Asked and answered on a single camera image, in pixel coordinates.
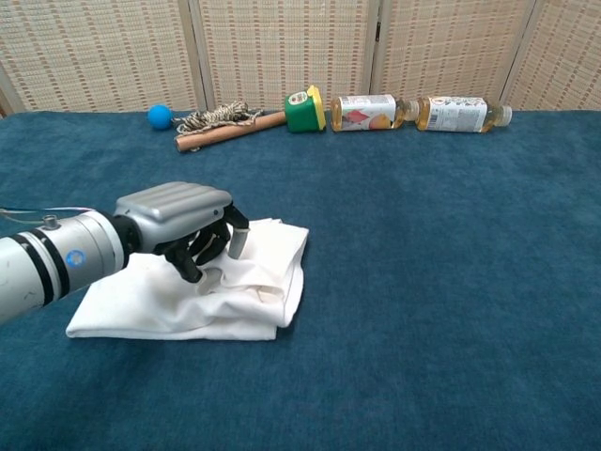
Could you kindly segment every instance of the plastic bottle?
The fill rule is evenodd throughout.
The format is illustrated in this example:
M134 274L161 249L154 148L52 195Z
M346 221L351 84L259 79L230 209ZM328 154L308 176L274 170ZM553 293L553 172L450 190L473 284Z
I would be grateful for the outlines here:
M419 105L395 99L390 94L376 96L344 96L331 101L331 129L353 130L398 129L406 120L416 120Z
M506 127L510 106L497 105L481 97L425 97L416 101L417 128L421 131L486 133Z

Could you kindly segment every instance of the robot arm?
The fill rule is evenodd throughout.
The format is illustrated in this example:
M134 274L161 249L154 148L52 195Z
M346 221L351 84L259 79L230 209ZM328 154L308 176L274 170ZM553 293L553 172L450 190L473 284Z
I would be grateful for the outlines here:
M120 197L113 215L46 218L0 239L0 322L121 271L132 253L164 255L183 279L198 282L198 267L229 241L229 255L239 257L248 230L229 193L185 182Z

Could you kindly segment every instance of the white towel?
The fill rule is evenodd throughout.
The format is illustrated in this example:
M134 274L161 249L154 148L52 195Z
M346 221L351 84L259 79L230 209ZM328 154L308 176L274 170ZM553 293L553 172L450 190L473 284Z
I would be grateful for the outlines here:
M301 300L308 233L281 220L252 221L240 258L222 252L202 267L198 284L164 257L134 254L126 269L90 286L67 336L275 339Z

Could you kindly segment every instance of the bottle label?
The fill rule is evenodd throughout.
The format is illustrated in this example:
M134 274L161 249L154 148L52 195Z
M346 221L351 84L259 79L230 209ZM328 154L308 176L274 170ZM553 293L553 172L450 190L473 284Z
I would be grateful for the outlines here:
M431 97L427 130L479 132L488 106L480 97Z
M343 131L390 129L396 101L385 96L346 96L340 98Z

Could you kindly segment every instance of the bottle cap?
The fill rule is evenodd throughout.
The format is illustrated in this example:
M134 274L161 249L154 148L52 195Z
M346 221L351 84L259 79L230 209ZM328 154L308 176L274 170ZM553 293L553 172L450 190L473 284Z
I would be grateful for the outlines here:
M511 122L511 106L503 106L502 111L503 113L501 116L501 120L499 121L499 127L507 127L509 125L509 122Z
M313 105L316 109L317 123L319 129L323 130L326 128L326 115L323 111L323 103L321 101L321 95L319 94L319 88L317 86L310 85L307 89L309 97L313 98Z
M417 120L420 115L420 104L417 101L409 102L409 109L405 115L405 120Z

